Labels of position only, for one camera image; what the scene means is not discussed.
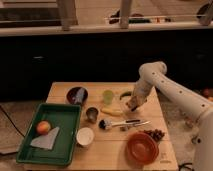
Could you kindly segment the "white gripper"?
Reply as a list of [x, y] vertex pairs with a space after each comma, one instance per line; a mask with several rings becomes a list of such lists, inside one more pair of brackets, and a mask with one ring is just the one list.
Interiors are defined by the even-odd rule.
[[139, 95], [132, 95], [130, 100], [127, 102], [128, 105], [131, 106], [142, 106], [147, 101], [147, 98], [145, 96], [139, 96]]

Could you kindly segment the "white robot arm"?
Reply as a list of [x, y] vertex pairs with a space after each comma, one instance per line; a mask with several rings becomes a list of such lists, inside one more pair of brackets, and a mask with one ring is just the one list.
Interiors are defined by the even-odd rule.
[[165, 76], [166, 72], [162, 61], [142, 64], [127, 106], [134, 111], [145, 103], [153, 86], [158, 88], [199, 127], [194, 171], [213, 171], [213, 102], [172, 81]]

